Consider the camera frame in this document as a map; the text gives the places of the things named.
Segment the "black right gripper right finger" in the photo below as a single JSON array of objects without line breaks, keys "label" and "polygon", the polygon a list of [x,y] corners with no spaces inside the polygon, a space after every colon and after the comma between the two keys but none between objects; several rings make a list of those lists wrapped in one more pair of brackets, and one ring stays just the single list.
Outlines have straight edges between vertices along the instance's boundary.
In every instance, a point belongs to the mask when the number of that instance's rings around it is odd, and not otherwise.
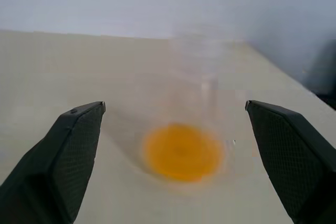
[{"label": "black right gripper right finger", "polygon": [[335,148],[299,113],[245,105],[268,177],[293,223],[335,223]]}]

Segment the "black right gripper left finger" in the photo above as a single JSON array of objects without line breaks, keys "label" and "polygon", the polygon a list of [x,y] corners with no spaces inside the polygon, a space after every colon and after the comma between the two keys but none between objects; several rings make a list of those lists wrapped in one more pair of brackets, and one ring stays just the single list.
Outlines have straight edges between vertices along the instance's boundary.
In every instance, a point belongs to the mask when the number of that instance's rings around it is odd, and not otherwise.
[{"label": "black right gripper left finger", "polygon": [[1,223],[74,223],[95,164],[102,101],[61,114],[1,185]]}]

